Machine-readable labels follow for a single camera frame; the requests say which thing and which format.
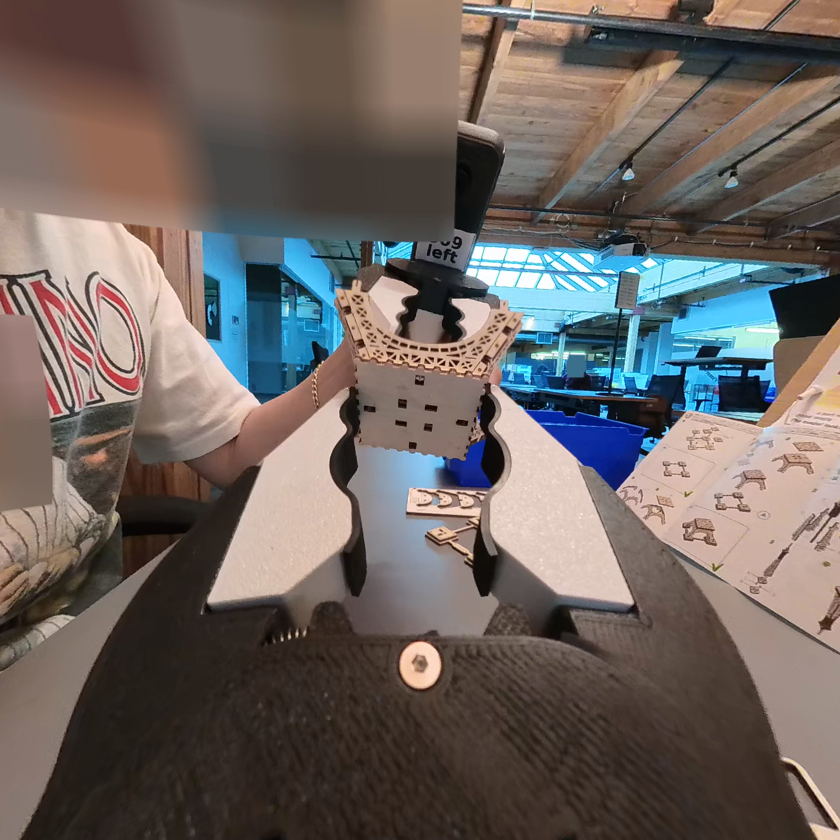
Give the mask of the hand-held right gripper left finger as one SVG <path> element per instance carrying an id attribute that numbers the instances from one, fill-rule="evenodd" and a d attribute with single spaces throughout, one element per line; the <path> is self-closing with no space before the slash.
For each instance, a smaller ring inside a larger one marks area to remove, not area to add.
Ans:
<path id="1" fill-rule="evenodd" d="M 359 595 L 366 576 L 358 501 L 358 398 L 344 389 L 261 466 L 207 606 L 278 606 L 286 624 L 309 624 L 315 607 Z"/>

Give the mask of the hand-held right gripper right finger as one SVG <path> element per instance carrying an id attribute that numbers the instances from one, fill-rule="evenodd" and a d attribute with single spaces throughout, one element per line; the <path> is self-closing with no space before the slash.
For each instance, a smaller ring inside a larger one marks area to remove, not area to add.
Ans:
<path id="1" fill-rule="evenodd" d="M 481 400 L 490 489 L 473 549 L 478 593 L 544 629 L 559 607 L 629 613 L 634 597 L 581 465 L 499 387 Z"/>

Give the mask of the wooden tower base model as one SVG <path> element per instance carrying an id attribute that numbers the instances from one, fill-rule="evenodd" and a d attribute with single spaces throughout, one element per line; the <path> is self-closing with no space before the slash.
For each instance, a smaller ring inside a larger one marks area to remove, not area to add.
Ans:
<path id="1" fill-rule="evenodd" d="M 506 301 L 466 340 L 420 343 L 376 326 L 355 280 L 336 307 L 353 343 L 359 442 L 463 459 L 477 429 L 490 374 L 517 336 L 522 314 Z"/>

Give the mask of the wooden square platforms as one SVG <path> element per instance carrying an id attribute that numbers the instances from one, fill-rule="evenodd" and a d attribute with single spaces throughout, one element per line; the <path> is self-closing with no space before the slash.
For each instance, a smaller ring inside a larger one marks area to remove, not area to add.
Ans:
<path id="1" fill-rule="evenodd" d="M 480 519 L 470 518 L 466 520 L 465 524 L 456 528 L 449 528 L 447 526 L 440 526 L 426 531 L 426 540 L 438 547 L 449 547 L 456 551 L 463 559 L 464 563 L 472 568 L 474 566 L 474 555 L 461 541 L 460 538 L 468 532 L 477 531 L 480 525 Z"/>

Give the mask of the person's left forearm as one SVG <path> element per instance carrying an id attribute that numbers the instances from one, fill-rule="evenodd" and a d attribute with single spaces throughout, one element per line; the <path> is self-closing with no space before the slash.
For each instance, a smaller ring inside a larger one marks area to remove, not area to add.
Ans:
<path id="1" fill-rule="evenodd" d="M 318 410 L 318 369 L 308 389 L 299 385 L 291 392 L 254 408 L 238 434 L 206 455 L 185 463 L 213 486 L 224 488 L 252 466 L 258 466 L 281 443 L 305 424 Z"/>

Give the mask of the person's left hand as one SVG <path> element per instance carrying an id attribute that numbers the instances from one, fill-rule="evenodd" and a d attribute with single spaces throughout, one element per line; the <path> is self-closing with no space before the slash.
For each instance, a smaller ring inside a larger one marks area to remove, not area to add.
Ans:
<path id="1" fill-rule="evenodd" d="M 344 337 L 337 349 L 318 368 L 317 393 L 320 404 L 328 403 L 342 389 L 355 386 L 353 343 Z"/>

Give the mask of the blue plastic bin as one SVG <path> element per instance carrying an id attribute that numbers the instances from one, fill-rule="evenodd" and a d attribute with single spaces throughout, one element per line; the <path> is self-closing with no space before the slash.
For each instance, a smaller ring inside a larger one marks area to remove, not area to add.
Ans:
<path id="1" fill-rule="evenodd" d="M 552 438 L 583 466 L 591 467 L 607 485 L 617 489 L 631 474 L 648 430 L 645 427 L 577 412 L 571 416 L 551 410 L 524 409 Z M 475 443 L 465 459 L 445 458 L 445 466 L 461 487 L 490 487 L 481 460 L 486 442 Z"/>

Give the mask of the row of office desks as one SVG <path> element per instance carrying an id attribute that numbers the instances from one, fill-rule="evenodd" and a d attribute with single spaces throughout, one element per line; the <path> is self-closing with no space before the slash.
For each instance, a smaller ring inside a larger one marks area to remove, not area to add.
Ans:
<path id="1" fill-rule="evenodd" d="M 773 362 L 771 356 L 734 356 L 723 355 L 716 357 L 700 357 L 685 360 L 667 360 L 667 366 L 679 370 L 678 374 L 655 374 L 651 382 L 653 388 L 644 393 L 631 394 L 628 391 L 597 392 L 586 390 L 555 389 L 537 387 L 536 385 L 515 384 L 503 382 L 502 390 L 516 401 L 528 404 L 550 403 L 564 406 L 576 401 L 607 405 L 607 413 L 611 419 L 627 419 L 632 424 L 647 429 L 650 437 L 661 438 L 666 430 L 673 425 L 675 404 L 684 405 L 685 377 L 688 368 L 708 368 L 712 371 L 739 371 L 736 378 L 743 390 L 751 386 L 751 371 L 764 371 Z"/>

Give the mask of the wooden sheet with small arches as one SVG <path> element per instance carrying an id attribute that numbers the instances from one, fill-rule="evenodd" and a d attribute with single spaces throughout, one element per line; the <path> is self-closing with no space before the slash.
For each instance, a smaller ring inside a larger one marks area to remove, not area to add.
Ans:
<path id="1" fill-rule="evenodd" d="M 474 518 L 480 515 L 486 490 L 476 488 L 419 488 L 407 493 L 406 513 L 435 518 Z"/>

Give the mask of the ceiling projector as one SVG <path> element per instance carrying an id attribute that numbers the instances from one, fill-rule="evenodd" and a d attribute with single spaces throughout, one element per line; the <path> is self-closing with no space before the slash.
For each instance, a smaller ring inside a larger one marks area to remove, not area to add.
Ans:
<path id="1" fill-rule="evenodd" d="M 595 252 L 593 270 L 621 272 L 640 266 L 648 257 L 649 248 L 633 234 L 618 234 Z"/>

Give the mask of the folded instruction booklet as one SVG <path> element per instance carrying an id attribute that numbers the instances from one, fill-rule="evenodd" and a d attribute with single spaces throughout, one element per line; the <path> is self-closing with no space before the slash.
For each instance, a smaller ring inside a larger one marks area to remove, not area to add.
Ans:
<path id="1" fill-rule="evenodd" d="M 617 495 L 678 553 L 839 649 L 838 416 L 685 414 Z"/>

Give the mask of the person's white printed t-shirt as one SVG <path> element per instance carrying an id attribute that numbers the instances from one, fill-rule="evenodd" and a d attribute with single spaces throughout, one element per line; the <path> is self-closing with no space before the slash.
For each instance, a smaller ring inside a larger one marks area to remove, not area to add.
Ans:
<path id="1" fill-rule="evenodd" d="M 2 210 L 2 314 L 34 318 L 52 498 L 2 511 L 2 669 L 119 583 L 130 450 L 187 461 L 256 399 L 189 322 L 152 250 L 116 223 Z"/>

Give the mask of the brown cardboard stand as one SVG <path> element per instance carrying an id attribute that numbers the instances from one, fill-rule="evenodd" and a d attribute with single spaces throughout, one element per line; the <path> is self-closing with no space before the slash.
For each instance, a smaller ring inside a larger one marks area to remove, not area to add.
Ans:
<path id="1" fill-rule="evenodd" d="M 823 366 L 830 360 L 838 350 L 839 332 L 838 323 L 825 336 L 814 349 L 811 356 L 803 363 L 801 368 L 793 375 L 788 385 L 779 396 L 776 396 L 768 410 L 758 421 L 758 427 L 769 427 L 779 422 L 786 411 L 791 407 L 795 398 L 813 382 L 820 373 Z"/>

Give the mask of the beige board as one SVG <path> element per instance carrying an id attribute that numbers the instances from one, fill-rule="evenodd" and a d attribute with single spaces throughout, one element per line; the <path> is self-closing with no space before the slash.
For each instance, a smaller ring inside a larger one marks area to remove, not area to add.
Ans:
<path id="1" fill-rule="evenodd" d="M 823 336 L 781 339 L 773 347 L 773 378 L 776 395 L 780 396 L 793 375 L 811 356 Z"/>

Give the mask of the white instruction sheet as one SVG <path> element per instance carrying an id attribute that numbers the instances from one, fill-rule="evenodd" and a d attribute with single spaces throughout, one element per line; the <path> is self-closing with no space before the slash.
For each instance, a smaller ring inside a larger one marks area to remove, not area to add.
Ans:
<path id="1" fill-rule="evenodd" d="M 839 428 L 839 350 L 794 400 L 782 418 L 786 425 Z"/>

